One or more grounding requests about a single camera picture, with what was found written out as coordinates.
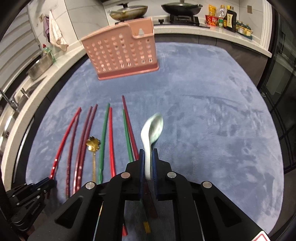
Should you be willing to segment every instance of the white ceramic spoon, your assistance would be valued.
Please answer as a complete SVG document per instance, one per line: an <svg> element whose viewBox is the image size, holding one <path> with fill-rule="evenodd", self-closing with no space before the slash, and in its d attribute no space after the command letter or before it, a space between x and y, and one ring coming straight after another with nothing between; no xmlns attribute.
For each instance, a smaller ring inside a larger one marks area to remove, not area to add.
<svg viewBox="0 0 296 241"><path fill-rule="evenodd" d="M159 138L163 130L163 117L160 113L151 116L144 124L141 139L145 151L144 173L146 180L151 180L151 145Z"/></svg>

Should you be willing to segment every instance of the frying pan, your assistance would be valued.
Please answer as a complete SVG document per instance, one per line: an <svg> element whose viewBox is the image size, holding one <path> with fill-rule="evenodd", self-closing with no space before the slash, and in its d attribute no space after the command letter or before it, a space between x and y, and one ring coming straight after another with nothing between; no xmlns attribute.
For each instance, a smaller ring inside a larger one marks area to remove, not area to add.
<svg viewBox="0 0 296 241"><path fill-rule="evenodd" d="M180 1L180 3L168 3L161 5L163 10L167 13L175 15L175 16L193 16L200 12L202 9L202 5L193 5L190 3L184 3Z"/></svg>
<svg viewBox="0 0 296 241"><path fill-rule="evenodd" d="M147 12L147 9L148 9L148 6L139 6L139 5L129 7L128 3L118 4L118 6L119 5L122 5L123 8L117 11L111 11L111 10L109 11L110 17L118 21L125 21L125 20L140 18Z"/></svg>

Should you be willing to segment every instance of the glass door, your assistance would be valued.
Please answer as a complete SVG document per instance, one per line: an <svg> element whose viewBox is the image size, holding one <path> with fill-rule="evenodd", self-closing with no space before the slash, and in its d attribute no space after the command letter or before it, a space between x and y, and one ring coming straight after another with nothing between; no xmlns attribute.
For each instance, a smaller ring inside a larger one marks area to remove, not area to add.
<svg viewBox="0 0 296 241"><path fill-rule="evenodd" d="M273 66L260 88L281 145L284 172L296 168L296 35L279 16Z"/></svg>

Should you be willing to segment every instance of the gold spoon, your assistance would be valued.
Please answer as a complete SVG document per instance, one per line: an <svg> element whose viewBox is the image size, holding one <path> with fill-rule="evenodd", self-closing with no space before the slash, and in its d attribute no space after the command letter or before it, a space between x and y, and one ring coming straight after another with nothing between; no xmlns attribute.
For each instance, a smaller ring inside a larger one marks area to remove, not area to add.
<svg viewBox="0 0 296 241"><path fill-rule="evenodd" d="M93 178L92 181L96 182L96 152L100 149L100 141L97 138L91 136L87 141L86 145L88 146L88 150L93 153Z"/></svg>

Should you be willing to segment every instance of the pink plastic basket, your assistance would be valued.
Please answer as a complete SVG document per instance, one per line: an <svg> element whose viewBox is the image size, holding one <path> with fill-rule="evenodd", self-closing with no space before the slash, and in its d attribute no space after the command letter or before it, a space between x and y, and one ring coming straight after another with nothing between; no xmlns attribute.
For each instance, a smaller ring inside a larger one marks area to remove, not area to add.
<svg viewBox="0 0 296 241"><path fill-rule="evenodd" d="M101 28L81 42L99 80L159 69L152 18Z"/></svg>

